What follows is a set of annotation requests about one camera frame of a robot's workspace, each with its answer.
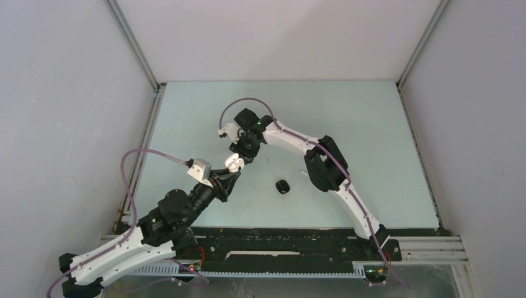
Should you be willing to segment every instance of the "metal beam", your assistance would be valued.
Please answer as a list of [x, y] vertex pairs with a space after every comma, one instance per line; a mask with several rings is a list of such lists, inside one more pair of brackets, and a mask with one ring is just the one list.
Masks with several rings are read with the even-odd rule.
[[424, 31], [424, 34], [420, 38], [420, 41], [418, 41], [418, 45], [414, 49], [411, 58], [409, 59], [406, 67], [404, 68], [404, 71], [402, 72], [402, 75], [400, 76], [400, 79], [396, 83], [399, 89], [401, 89], [404, 84], [406, 83], [409, 74], [411, 73], [411, 70], [413, 66], [415, 65], [416, 61], [418, 60], [418, 57], [420, 57], [420, 54], [422, 53], [424, 47], [429, 41], [429, 38], [433, 34], [433, 31], [437, 27], [437, 24], [439, 23], [440, 19], [442, 18], [448, 4], [451, 2], [451, 0], [441, 0], [437, 9], [435, 10], [435, 13], [433, 14], [433, 17], [429, 21], [429, 24], [427, 25], [426, 31]]
[[139, 43], [137, 42], [137, 39], [133, 35], [130, 25], [128, 25], [128, 22], [126, 21], [126, 18], [124, 18], [122, 10], [117, 3], [117, 0], [104, 0], [104, 1], [106, 2], [106, 6], [108, 7], [108, 10], [114, 17], [114, 20], [116, 21], [118, 25], [118, 28], [120, 29], [122, 35], [124, 36], [126, 43], [130, 46], [130, 50], [133, 56], [135, 56], [135, 58], [137, 59], [137, 62], [141, 66], [141, 69], [145, 73], [154, 91], [157, 91], [159, 88], [159, 82], [155, 78], [155, 75], [153, 74], [150, 68], [150, 65], [148, 64], [148, 61], [146, 61], [145, 54], [141, 50], [141, 47], [139, 47]]

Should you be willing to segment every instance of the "white table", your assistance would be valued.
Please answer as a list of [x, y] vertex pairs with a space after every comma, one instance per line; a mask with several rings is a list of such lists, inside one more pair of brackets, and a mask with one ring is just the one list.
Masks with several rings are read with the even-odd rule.
[[[403, 107], [391, 81], [256, 81], [169, 83], [150, 148], [188, 160], [204, 158], [224, 168], [231, 153], [227, 138], [217, 135], [221, 111], [241, 97], [262, 99], [291, 129], [329, 135], [349, 164], [350, 176], [364, 203], [388, 228], [439, 226]], [[259, 117], [266, 109], [240, 102], [224, 122], [244, 107]], [[262, 145], [243, 169], [227, 203], [214, 200], [194, 223], [199, 227], [352, 227], [340, 203], [318, 191], [302, 156]], [[187, 193], [196, 181], [187, 168], [149, 155], [137, 190], [138, 215], [157, 206], [171, 189]], [[291, 191], [281, 195], [279, 179]]]

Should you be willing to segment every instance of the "gray wall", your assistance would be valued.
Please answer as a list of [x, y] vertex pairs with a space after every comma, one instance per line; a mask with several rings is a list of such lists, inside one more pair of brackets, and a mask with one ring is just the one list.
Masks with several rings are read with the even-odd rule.
[[109, 231], [152, 90], [103, 1], [1, 1], [0, 40], [0, 297], [43, 297]]
[[483, 297], [523, 297], [526, 1], [453, 1], [403, 94]]

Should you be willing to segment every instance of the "white wall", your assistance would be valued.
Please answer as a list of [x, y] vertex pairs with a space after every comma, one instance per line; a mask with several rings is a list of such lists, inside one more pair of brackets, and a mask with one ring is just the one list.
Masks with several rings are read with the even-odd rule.
[[397, 80], [439, 0], [123, 0], [160, 82]]
[[483, 297], [523, 297], [526, 1], [453, 1], [404, 89]]
[[110, 230], [152, 90], [103, 1], [1, 1], [0, 40], [0, 296], [43, 297]]

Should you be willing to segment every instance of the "table surface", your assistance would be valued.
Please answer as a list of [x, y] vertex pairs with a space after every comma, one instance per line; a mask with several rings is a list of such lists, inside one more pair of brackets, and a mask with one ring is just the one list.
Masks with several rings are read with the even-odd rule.
[[[356, 190], [386, 227], [439, 226], [392, 81], [168, 83], [149, 147], [184, 160], [204, 158], [214, 169], [224, 168], [230, 141], [217, 135], [219, 116], [241, 97], [262, 99], [291, 129], [335, 139]], [[223, 122], [233, 122], [245, 107], [259, 117], [268, 114], [256, 102], [240, 102]], [[301, 174], [303, 169], [302, 156], [262, 145], [254, 162], [243, 169], [228, 202], [214, 200], [193, 226], [352, 227], [340, 202], [317, 190]], [[157, 207], [172, 189], [188, 193], [196, 181], [186, 170], [159, 156], [147, 156], [136, 195], [139, 217]], [[280, 179], [288, 181], [288, 194], [276, 190]]]

